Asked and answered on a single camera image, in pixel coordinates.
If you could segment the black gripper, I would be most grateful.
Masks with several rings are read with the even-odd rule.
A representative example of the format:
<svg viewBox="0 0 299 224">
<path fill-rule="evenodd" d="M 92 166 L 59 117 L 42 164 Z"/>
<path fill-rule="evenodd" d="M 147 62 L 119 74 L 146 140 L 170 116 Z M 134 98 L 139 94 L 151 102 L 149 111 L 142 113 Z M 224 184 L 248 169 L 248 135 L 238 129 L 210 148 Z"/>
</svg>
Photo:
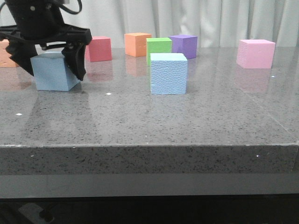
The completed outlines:
<svg viewBox="0 0 299 224">
<path fill-rule="evenodd" d="M 62 50 L 71 72 L 83 81 L 85 70 L 85 49 L 91 40 L 91 31 L 66 24 L 61 10 L 69 14 L 79 14 L 82 1 L 78 1 L 78 11 L 69 9 L 60 0 L 5 0 L 0 8 L 7 6 L 15 25 L 0 27 L 0 39 L 9 41 L 6 47 L 10 59 L 30 75 L 34 76 L 31 58 L 37 55 L 34 44 L 43 49 L 49 42 L 65 42 Z"/>
</svg>

